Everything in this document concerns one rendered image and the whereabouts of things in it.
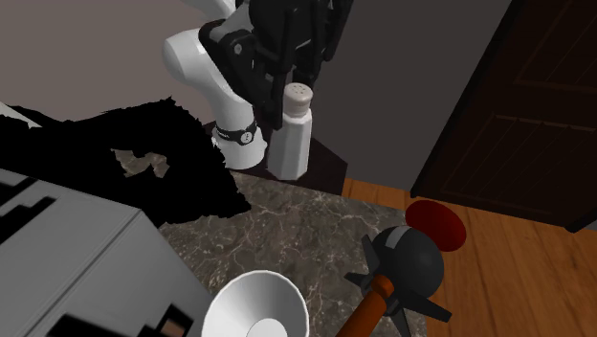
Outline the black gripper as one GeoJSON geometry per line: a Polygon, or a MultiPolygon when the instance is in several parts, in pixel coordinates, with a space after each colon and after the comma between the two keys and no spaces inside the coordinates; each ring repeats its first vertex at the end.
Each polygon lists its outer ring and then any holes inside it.
{"type": "Polygon", "coordinates": [[[251,32],[240,29],[218,41],[221,25],[204,25],[199,40],[233,92],[247,101],[274,130],[282,127],[286,74],[276,72],[280,54],[296,52],[292,82],[313,88],[321,64],[338,48],[351,0],[246,0],[251,32]]]}

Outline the white salt shaker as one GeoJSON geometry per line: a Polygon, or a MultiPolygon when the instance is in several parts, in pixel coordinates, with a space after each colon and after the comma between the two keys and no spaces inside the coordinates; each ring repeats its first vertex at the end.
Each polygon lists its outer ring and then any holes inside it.
{"type": "Polygon", "coordinates": [[[291,82],[284,88],[282,128],[273,131],[267,158],[267,170],[278,180],[298,180],[308,169],[312,99],[306,84],[291,82]]]}

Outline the red round disc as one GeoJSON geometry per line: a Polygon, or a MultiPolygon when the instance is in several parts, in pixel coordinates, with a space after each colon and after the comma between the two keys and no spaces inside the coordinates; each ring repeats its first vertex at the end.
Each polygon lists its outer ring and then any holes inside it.
{"type": "Polygon", "coordinates": [[[427,235],[442,252],[462,247],[467,233],[463,221],[447,206],[431,200],[418,200],[406,209],[406,223],[427,235]]]}

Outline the white bowl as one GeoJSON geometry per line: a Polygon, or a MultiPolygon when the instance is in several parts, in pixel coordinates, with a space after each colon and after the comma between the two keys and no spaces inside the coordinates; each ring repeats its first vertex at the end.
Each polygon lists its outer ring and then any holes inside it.
{"type": "Polygon", "coordinates": [[[288,278],[254,270],[215,295],[201,337],[309,337],[309,321],[306,302],[288,278]]]}

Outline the dark brown door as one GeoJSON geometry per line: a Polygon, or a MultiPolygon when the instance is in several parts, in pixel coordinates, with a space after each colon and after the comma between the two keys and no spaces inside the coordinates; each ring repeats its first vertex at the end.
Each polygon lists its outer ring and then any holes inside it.
{"type": "Polygon", "coordinates": [[[597,0],[511,0],[410,193],[597,222],[597,0]]]}

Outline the grey toaster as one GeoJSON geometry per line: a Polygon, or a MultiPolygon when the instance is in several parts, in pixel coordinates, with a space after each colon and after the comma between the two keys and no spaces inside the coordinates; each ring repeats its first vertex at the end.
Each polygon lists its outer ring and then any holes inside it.
{"type": "Polygon", "coordinates": [[[201,337],[212,296],[142,210],[36,181],[0,201],[0,223],[45,197],[0,244],[0,337],[46,337],[65,314],[137,337],[172,306],[201,337]]]}

